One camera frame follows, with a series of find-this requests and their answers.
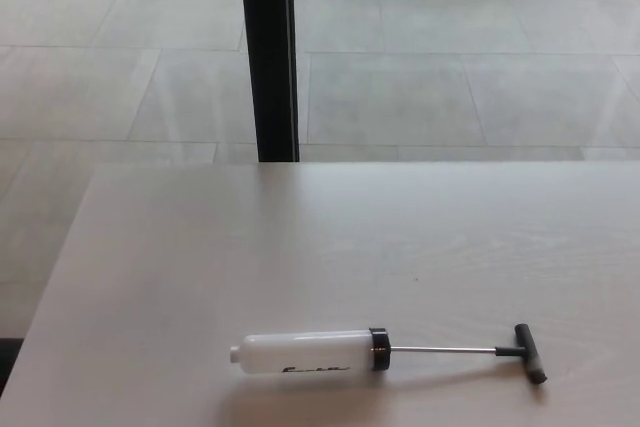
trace metal rod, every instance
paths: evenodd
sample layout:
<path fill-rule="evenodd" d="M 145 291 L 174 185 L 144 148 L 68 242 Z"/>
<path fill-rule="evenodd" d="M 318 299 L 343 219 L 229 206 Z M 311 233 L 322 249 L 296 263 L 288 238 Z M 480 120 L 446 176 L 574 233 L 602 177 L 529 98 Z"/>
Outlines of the metal rod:
<path fill-rule="evenodd" d="M 442 352 L 445 354 L 496 354 L 496 349 L 472 349 L 458 347 L 391 347 L 391 352 Z"/>

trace floor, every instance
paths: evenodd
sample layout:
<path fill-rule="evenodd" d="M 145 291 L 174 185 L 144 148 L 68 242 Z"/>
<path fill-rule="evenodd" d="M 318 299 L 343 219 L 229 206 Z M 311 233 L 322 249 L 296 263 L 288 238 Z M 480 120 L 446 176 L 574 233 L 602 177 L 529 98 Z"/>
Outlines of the floor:
<path fill-rule="evenodd" d="M 640 0 L 296 0 L 305 161 L 640 159 Z M 0 0 L 0 336 L 97 163 L 253 162 L 242 0 Z"/>

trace black ring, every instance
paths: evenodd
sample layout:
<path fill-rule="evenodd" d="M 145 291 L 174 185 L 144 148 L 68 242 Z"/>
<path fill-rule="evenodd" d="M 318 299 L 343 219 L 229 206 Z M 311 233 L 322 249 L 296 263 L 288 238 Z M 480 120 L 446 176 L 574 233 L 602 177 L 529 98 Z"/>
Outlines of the black ring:
<path fill-rule="evenodd" d="M 373 370 L 380 372 L 389 370 L 391 365 L 391 342 L 387 329 L 369 329 L 373 341 Z"/>

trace black metal frame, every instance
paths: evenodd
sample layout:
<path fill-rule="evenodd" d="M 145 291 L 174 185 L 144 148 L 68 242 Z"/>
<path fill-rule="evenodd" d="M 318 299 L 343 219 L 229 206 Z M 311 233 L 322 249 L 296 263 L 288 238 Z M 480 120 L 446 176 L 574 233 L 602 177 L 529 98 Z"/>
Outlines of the black metal frame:
<path fill-rule="evenodd" d="M 244 0 L 260 162 L 298 162 L 294 0 Z"/>
<path fill-rule="evenodd" d="M 16 363 L 22 339 L 0 339 L 0 397 Z"/>

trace white table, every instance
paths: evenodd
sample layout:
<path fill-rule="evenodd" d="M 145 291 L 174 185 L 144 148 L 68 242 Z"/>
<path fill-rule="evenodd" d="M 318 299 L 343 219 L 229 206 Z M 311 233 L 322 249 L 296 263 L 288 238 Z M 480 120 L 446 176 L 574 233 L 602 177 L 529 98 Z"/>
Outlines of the white table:
<path fill-rule="evenodd" d="M 386 374 L 249 377 L 245 334 L 386 327 Z M 640 167 L 110 167 L 0 401 L 3 427 L 636 426 Z"/>

